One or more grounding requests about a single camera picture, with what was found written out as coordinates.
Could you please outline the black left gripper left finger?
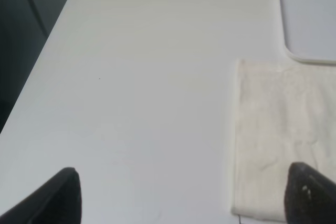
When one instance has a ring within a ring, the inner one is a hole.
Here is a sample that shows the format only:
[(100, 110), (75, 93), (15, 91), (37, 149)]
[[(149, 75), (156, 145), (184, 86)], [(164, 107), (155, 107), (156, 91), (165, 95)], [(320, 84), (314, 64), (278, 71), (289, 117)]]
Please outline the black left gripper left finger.
[(1, 223), (81, 223), (82, 196), (78, 172), (66, 167), (1, 215)]

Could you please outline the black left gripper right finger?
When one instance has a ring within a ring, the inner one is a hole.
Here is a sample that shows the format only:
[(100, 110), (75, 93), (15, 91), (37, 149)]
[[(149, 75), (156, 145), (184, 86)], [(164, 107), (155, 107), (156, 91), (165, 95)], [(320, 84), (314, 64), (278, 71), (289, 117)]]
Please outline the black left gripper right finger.
[(292, 163), (284, 209), (287, 223), (335, 223), (335, 183), (304, 162)]

